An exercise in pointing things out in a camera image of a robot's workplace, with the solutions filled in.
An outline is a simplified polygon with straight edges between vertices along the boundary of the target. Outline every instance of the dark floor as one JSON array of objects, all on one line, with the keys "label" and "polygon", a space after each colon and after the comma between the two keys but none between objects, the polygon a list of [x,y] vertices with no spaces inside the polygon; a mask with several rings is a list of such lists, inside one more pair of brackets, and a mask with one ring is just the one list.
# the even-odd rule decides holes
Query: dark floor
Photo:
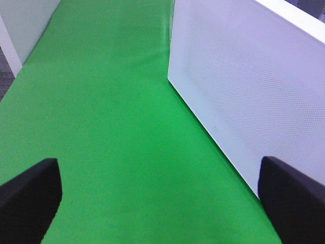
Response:
[{"label": "dark floor", "polygon": [[11,72],[6,57],[0,48],[0,101],[6,94],[14,79],[15,77]]}]

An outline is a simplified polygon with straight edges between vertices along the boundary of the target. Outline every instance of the green floor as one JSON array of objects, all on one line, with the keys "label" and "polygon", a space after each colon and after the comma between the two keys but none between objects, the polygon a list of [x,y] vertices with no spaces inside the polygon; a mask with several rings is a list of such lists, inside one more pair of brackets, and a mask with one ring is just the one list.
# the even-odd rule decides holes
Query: green floor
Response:
[{"label": "green floor", "polygon": [[169,1],[61,0],[0,103],[0,184],[47,157],[42,243],[280,243],[167,80]]}]

